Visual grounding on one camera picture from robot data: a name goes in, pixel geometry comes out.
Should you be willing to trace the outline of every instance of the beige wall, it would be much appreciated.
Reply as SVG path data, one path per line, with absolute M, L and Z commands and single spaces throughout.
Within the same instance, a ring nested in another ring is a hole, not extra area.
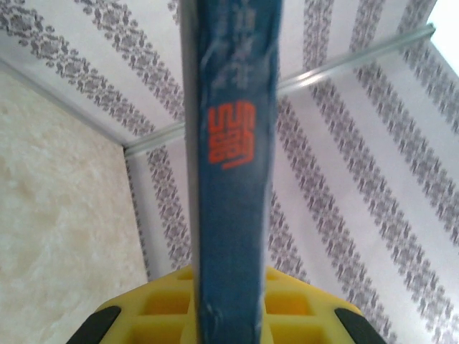
M 0 343 L 65 343 L 145 281 L 121 149 L 0 72 Z

